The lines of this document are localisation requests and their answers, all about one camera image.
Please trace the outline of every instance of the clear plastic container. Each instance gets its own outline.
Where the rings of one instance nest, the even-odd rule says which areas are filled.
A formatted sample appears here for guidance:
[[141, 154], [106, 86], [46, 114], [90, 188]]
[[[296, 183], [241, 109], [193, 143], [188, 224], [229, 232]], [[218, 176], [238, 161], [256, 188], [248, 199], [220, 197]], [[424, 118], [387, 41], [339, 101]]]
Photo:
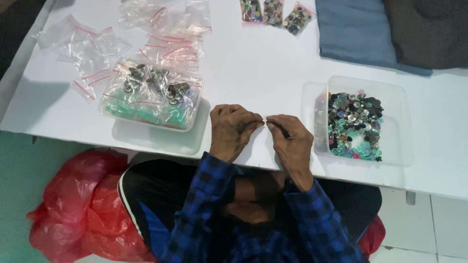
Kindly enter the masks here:
[[175, 132], [192, 129], [202, 76], [133, 59], [119, 61], [113, 72], [99, 102], [101, 114]]
[[382, 161], [365, 161], [350, 159], [368, 165], [390, 165], [409, 167], [413, 164], [413, 135], [411, 131], [410, 111], [405, 90], [392, 84], [370, 80], [361, 80], [333, 76], [327, 87], [315, 100], [314, 117], [314, 151], [317, 155], [343, 159], [345, 157], [332, 154], [329, 148], [328, 135], [328, 92], [331, 94], [346, 92], [357, 93], [365, 91], [366, 97], [375, 97], [381, 101], [382, 119], [379, 146], [382, 151]]

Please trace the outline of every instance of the shirt sleeve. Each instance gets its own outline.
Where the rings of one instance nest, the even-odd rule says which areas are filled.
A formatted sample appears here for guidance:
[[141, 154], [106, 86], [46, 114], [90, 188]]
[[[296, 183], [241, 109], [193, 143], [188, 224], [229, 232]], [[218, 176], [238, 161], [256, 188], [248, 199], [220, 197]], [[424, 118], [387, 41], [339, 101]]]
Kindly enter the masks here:
[[314, 262], [369, 262], [352, 243], [338, 211], [317, 180], [307, 192], [284, 193], [307, 251]]
[[161, 262], [206, 262], [211, 241], [208, 226], [222, 203], [234, 165], [205, 152], [187, 193], [181, 211], [175, 213], [175, 226], [161, 255]]

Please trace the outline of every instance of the folded cloth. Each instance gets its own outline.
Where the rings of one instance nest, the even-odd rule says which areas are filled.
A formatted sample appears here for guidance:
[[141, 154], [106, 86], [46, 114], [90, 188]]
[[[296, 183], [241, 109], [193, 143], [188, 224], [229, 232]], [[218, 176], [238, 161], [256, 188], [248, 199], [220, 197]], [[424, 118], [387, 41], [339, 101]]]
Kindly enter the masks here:
[[432, 70], [398, 64], [382, 0], [315, 0], [320, 56], [430, 76]]
[[468, 67], [468, 0], [384, 0], [398, 63]]

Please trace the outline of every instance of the blue fabric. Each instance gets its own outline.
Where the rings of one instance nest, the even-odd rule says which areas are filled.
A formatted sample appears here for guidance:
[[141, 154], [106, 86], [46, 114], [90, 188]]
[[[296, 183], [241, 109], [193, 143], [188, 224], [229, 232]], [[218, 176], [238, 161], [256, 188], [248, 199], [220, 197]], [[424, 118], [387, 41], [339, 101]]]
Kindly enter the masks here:
[[[206, 262], [212, 233], [210, 219], [237, 172], [234, 165], [204, 153], [182, 210], [175, 214], [175, 227], [161, 262]], [[315, 262], [368, 262], [348, 239], [340, 214], [316, 180], [309, 191], [288, 187], [284, 196], [298, 222], [302, 242]], [[273, 229], [257, 236], [236, 226], [226, 242], [232, 247], [225, 262], [300, 262], [299, 248]]]
[[315, 0], [315, 5], [320, 56], [432, 75], [430, 69], [397, 63], [382, 0]]
[[141, 210], [148, 222], [148, 231], [151, 239], [151, 251], [155, 257], [160, 257], [164, 246], [169, 239], [169, 230], [159, 218], [144, 203], [140, 202]]

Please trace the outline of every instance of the white tabletop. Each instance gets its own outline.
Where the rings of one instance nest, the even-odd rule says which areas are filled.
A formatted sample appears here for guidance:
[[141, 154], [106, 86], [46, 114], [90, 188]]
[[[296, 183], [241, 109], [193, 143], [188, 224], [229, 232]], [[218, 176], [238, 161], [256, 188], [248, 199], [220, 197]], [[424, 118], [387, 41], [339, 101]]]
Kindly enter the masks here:
[[[140, 29], [117, 27], [118, 0], [76, 0], [69, 7], [54, 6], [46, 28], [72, 13], [93, 28], [108, 26], [126, 37], [134, 49], [146, 42]], [[128, 148], [200, 158], [211, 143], [209, 111], [217, 104], [240, 104], [262, 116], [295, 115], [307, 123], [304, 107], [313, 106], [314, 96], [302, 96], [302, 85], [317, 82], [318, 94], [334, 75], [401, 85], [410, 103], [415, 161], [409, 168], [349, 166], [312, 153], [314, 175], [330, 179], [388, 186], [418, 192], [468, 199], [468, 162], [464, 161], [465, 103], [468, 71], [436, 71], [423, 78], [392, 69], [323, 59], [319, 56], [316, 20], [299, 39], [273, 27], [242, 27], [238, 1], [211, 0], [213, 35], [207, 36], [207, 58], [200, 62], [205, 78], [203, 101], [194, 129], [186, 134], [163, 131], [102, 116], [100, 95], [87, 104], [68, 86], [77, 72], [72, 64], [56, 62], [36, 46], [11, 100], [0, 129], [82, 143]], [[285, 12], [294, 1], [286, 1]], [[279, 169], [268, 129], [255, 132], [237, 164]]]

